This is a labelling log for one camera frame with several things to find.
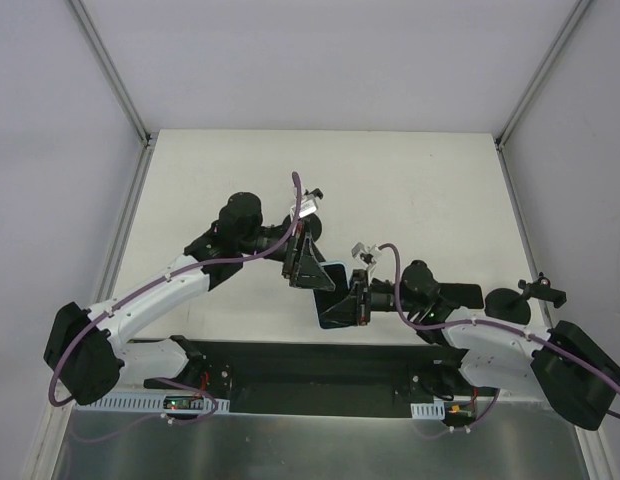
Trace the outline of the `blue case smartphone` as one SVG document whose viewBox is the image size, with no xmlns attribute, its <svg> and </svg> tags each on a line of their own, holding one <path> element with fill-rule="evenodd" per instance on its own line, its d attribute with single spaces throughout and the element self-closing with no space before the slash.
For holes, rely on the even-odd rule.
<svg viewBox="0 0 620 480">
<path fill-rule="evenodd" d="M 314 290 L 314 302 L 321 329 L 340 329 L 356 325 L 356 301 L 347 277 L 346 266 L 341 262 L 322 264 L 335 284 L 333 291 Z"/>
</svg>

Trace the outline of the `black round phone stand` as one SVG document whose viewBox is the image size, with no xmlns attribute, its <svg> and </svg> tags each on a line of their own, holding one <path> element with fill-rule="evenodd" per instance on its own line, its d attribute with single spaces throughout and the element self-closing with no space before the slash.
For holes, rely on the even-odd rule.
<svg viewBox="0 0 620 480">
<path fill-rule="evenodd" d="M 316 197 L 319 198 L 319 201 L 322 200 L 324 197 L 323 192 L 319 188 L 315 188 L 310 191 L 306 189 L 303 196 L 308 195 L 308 194 L 315 195 Z M 315 214 L 309 215 L 305 218 L 300 218 L 300 220 L 308 221 L 309 230 L 307 232 L 310 233 L 311 238 L 314 241 L 318 241 L 321 238 L 321 235 L 323 232 L 323 226 L 317 213 L 318 211 Z M 281 224 L 283 234 L 286 234 L 288 232 L 288 229 L 292 223 L 292 220 L 293 219 L 289 218 L 289 214 L 284 217 L 282 224 Z"/>
</svg>

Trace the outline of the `cream case smartphone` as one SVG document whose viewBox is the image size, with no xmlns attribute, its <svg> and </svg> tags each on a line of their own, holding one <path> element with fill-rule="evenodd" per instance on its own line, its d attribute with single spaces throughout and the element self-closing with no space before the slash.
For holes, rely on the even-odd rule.
<svg viewBox="0 0 620 480">
<path fill-rule="evenodd" d="M 442 283 L 439 296 L 454 308 L 466 307 L 474 310 L 484 308 L 484 296 L 478 284 Z"/>
</svg>

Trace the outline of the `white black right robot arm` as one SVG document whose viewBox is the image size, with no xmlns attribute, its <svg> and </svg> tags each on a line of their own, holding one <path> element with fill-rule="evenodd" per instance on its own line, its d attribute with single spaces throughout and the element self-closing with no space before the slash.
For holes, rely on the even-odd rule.
<svg viewBox="0 0 620 480">
<path fill-rule="evenodd" d="M 564 420 L 590 431 L 600 427 L 618 394 L 620 366 L 578 325 L 531 325 L 529 299 L 566 300 L 545 277 L 484 296 L 477 284 L 438 282 L 422 260 L 396 282 L 372 279 L 364 269 L 348 273 L 337 262 L 322 268 L 335 288 L 314 293 L 321 328 L 365 326 L 374 312 L 402 313 L 426 343 L 461 351 L 461 360 L 440 369 L 441 385 L 451 394 L 472 386 L 523 394 L 547 401 Z"/>
</svg>

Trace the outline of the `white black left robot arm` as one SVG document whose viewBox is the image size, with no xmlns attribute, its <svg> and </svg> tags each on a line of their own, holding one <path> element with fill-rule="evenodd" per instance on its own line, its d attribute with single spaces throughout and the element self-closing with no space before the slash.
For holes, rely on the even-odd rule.
<svg viewBox="0 0 620 480">
<path fill-rule="evenodd" d="M 43 354 L 53 384 L 62 384 L 79 405 L 100 400 L 126 376 L 140 383 L 166 377 L 178 388 L 194 387 L 202 356 L 186 339 L 149 343 L 130 360 L 125 348 L 155 320 L 219 287 L 250 261 L 281 263 L 281 275 L 293 288 L 334 291 L 315 246 L 322 231 L 316 215 L 322 197 L 319 189 L 304 191 L 281 224 L 266 227 L 259 197 L 235 193 L 209 229 L 153 279 L 87 308 L 75 302 L 63 306 Z"/>
</svg>

